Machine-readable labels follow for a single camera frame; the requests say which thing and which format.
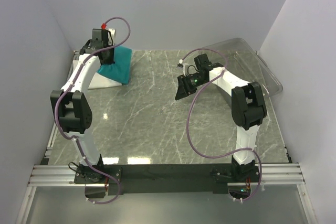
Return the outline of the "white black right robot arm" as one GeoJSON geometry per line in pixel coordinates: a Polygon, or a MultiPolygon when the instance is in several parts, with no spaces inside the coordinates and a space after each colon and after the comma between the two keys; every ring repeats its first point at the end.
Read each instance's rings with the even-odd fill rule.
{"type": "Polygon", "coordinates": [[[208,85],[214,84],[224,91],[231,101],[231,115],[237,126],[235,151],[227,178],[241,182],[259,174],[255,165],[255,143],[260,125],[267,115],[267,108],[261,85],[247,82],[229,72],[222,64],[212,63],[206,54],[194,58],[195,73],[189,73],[189,65],[179,60],[178,67],[183,74],[178,76],[175,100],[190,95],[198,97],[208,85]]]}

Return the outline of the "teal t-shirt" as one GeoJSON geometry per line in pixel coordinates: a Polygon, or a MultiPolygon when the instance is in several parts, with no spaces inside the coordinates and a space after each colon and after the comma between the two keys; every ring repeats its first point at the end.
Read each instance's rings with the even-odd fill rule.
{"type": "Polygon", "coordinates": [[[114,63],[101,65],[97,73],[121,84],[130,80],[132,49],[119,46],[114,49],[114,63]]]}

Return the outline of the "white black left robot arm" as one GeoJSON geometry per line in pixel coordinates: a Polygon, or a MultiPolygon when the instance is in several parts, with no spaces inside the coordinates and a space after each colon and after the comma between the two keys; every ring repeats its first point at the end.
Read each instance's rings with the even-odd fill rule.
{"type": "Polygon", "coordinates": [[[113,29],[93,29],[92,38],[80,49],[73,63],[69,80],[50,95],[58,130],[64,138],[73,141],[80,157],[76,175],[93,183],[104,179],[105,170],[89,130],[93,116],[85,94],[101,65],[114,62],[114,37],[113,29]]]}

